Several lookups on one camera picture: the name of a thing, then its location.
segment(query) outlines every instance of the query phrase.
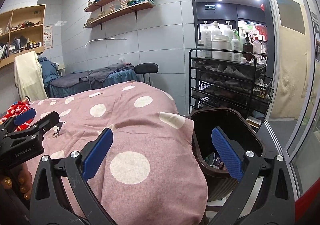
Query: trash can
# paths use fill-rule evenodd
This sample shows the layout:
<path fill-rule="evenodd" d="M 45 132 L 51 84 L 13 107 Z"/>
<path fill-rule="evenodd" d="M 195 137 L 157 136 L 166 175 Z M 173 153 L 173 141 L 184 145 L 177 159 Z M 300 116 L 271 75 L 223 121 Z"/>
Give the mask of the trash can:
<path fill-rule="evenodd" d="M 211 133 L 220 127 L 231 140 L 236 140 L 242 148 L 251 150 L 259 156 L 265 155 L 265 147 L 245 119 L 229 108 L 197 110 L 189 115 L 194 121 L 192 149 L 208 184 L 208 201 L 226 197 L 237 185 L 237 180 L 228 170 L 210 167 L 204 159 L 213 151 L 217 152 L 211 141 Z"/>

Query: white plastic jar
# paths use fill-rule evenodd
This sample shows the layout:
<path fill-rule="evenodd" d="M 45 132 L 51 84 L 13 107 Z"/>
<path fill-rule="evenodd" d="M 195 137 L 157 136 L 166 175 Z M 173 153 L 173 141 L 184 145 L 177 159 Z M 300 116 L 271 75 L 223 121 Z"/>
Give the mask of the white plastic jar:
<path fill-rule="evenodd" d="M 212 37 L 212 49 L 231 50 L 231 42 L 228 36 L 215 35 Z M 229 60 L 231 53 L 222 51 L 212 51 L 212 58 L 220 60 Z"/>

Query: white polka dot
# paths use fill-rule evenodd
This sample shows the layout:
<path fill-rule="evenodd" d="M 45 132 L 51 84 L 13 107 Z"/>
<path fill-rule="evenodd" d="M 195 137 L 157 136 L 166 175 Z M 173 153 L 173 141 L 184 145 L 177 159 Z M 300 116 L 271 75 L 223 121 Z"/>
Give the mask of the white polka dot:
<path fill-rule="evenodd" d="M 150 96 L 142 96 L 134 102 L 134 106 L 136 108 L 141 108 L 149 105 L 150 103 L 152 103 L 152 98 Z"/>
<path fill-rule="evenodd" d="M 64 151 L 58 151 L 50 155 L 51 159 L 64 158 Z"/>
<path fill-rule="evenodd" d="M 64 102 L 64 104 L 68 104 L 70 103 L 71 101 L 73 101 L 75 98 L 72 96 L 72 97 L 69 97 L 66 99 L 66 101 Z"/>
<path fill-rule="evenodd" d="M 64 112 L 61 112 L 60 113 L 60 117 L 63 117 L 64 115 L 67 115 L 67 114 L 69 114 L 71 112 L 71 109 L 68 109 L 68 110 L 66 110 L 66 111 L 64 111 Z"/>
<path fill-rule="evenodd" d="M 43 118 L 43 117 L 47 116 L 49 113 L 50 113 L 50 112 L 42 113 L 42 114 L 40 115 L 40 117 Z"/>
<path fill-rule="evenodd" d="M 171 100 L 173 100 L 172 96 L 171 96 L 169 93 L 164 92 L 164 94 L 165 94 L 166 96 L 168 96 L 168 98 L 170 98 Z"/>
<path fill-rule="evenodd" d="M 97 93 L 94 93 L 94 94 L 89 94 L 89 98 L 94 97 L 94 96 L 97 96 L 97 95 L 99 95 L 99 94 L 101 94 L 101 93 L 97 92 Z"/>
<path fill-rule="evenodd" d="M 116 127 L 115 124 L 111 124 L 111 125 L 109 125 L 107 128 L 111 129 L 112 132 L 114 132 L 114 131 L 117 129 L 117 127 Z"/>
<path fill-rule="evenodd" d="M 113 158 L 110 163 L 110 172 L 121 183 L 137 184 L 148 177 L 150 164 L 144 155 L 127 151 Z"/>
<path fill-rule="evenodd" d="M 99 118 L 106 112 L 106 107 L 104 104 L 97 104 L 90 109 L 90 114 L 93 117 Z"/>
<path fill-rule="evenodd" d="M 127 87 L 124 87 L 122 89 L 122 91 L 127 91 L 127 90 L 131 90 L 132 88 L 134 88 L 135 86 L 134 85 L 128 85 Z"/>
<path fill-rule="evenodd" d="M 159 118 L 162 122 L 170 125 L 175 129 L 179 129 L 186 122 L 186 118 L 177 114 L 160 112 Z"/>

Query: black stool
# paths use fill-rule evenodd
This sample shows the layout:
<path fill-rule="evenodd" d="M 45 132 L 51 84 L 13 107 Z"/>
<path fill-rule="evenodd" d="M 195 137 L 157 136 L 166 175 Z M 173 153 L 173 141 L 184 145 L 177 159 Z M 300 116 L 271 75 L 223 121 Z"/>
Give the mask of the black stool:
<path fill-rule="evenodd" d="M 136 74 L 143 74 L 143 82 L 145 83 L 145 77 L 144 75 L 146 73 L 149 74 L 149 84 L 151 85 L 151 80 L 150 80 L 150 74 L 151 73 L 157 73 L 159 70 L 159 67 L 156 63 L 141 63 L 139 65 L 136 65 L 134 67 L 134 71 Z"/>

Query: bed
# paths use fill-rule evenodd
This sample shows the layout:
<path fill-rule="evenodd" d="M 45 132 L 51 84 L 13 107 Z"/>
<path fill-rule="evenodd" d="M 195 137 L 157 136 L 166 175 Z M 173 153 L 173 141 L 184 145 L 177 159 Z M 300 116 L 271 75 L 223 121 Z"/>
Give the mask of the bed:
<path fill-rule="evenodd" d="M 80 151 L 105 127 L 112 130 L 113 145 L 88 183 L 117 224 L 200 223 L 208 189 L 192 153 L 193 121 L 178 115 L 168 93 L 128 81 L 31 106 L 31 125 L 52 111 L 60 115 L 59 127 L 43 140 L 53 159 Z M 42 156 L 27 162 L 33 177 Z M 75 213 L 83 215 L 65 177 L 63 183 Z"/>
<path fill-rule="evenodd" d="M 45 91 L 48 98 L 64 98 L 90 90 L 88 72 L 72 72 L 60 77 L 55 64 L 46 57 L 39 58 Z M 89 71 L 92 89 L 104 88 L 130 80 L 137 81 L 134 66 L 128 63 L 115 63 Z"/>

